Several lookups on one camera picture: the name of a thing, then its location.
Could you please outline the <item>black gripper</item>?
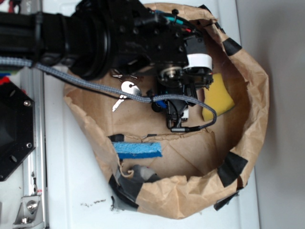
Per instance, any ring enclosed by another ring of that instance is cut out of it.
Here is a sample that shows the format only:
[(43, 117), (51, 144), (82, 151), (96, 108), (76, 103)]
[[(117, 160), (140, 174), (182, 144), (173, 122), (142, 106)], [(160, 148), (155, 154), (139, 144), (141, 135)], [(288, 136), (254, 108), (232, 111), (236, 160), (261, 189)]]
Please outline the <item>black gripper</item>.
[(104, 16), (111, 31), (105, 69), (123, 75), (154, 76), (157, 94), (196, 97), (213, 82), (213, 61), (203, 34), (190, 22), (151, 10), (138, 0), (107, 0)]

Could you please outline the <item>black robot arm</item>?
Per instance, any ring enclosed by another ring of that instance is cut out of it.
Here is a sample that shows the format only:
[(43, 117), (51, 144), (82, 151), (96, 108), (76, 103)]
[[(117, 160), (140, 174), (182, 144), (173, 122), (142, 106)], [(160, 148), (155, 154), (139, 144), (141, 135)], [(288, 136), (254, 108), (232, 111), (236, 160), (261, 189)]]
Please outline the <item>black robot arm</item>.
[(154, 76), (159, 94), (195, 97), (213, 82), (202, 33), (177, 9), (151, 10), (138, 0), (83, 0), (71, 16), (1, 13), (0, 55), (62, 64), (84, 80), (107, 72)]

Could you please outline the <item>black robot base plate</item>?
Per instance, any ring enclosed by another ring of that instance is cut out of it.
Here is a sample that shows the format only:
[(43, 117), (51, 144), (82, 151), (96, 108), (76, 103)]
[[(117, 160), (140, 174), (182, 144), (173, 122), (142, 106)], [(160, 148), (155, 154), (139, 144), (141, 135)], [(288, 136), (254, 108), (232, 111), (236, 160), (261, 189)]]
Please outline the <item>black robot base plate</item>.
[(0, 86), (0, 180), (34, 150), (34, 101), (14, 83)]

